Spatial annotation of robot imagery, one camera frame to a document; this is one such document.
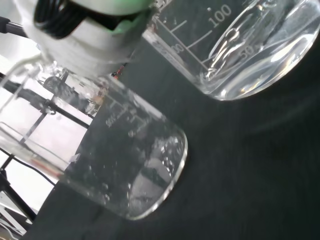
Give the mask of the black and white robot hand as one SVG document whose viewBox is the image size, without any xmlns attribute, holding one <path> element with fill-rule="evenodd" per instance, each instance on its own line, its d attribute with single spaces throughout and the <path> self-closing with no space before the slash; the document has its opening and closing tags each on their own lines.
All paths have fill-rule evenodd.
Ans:
<svg viewBox="0 0 320 240">
<path fill-rule="evenodd" d="M 86 78 L 130 61 L 155 5 L 152 0 L 17 0 L 27 36 L 41 52 Z"/>
</svg>

